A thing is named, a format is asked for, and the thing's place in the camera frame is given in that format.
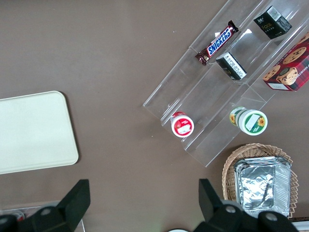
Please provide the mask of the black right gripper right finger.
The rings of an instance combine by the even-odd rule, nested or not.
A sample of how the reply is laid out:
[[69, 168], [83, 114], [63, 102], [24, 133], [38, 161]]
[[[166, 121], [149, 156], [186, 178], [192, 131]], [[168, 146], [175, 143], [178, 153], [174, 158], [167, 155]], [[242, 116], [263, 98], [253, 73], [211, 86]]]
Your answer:
[[257, 232], [258, 220], [230, 203], [222, 203], [208, 179], [200, 179], [198, 200], [204, 221], [196, 232]]

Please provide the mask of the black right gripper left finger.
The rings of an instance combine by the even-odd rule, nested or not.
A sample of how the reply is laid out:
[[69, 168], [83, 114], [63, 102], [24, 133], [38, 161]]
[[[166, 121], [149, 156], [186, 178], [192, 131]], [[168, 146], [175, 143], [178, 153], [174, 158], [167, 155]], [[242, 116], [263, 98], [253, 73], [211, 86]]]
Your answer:
[[90, 206], [88, 179], [81, 179], [56, 206], [46, 206], [19, 222], [20, 232], [73, 232]]

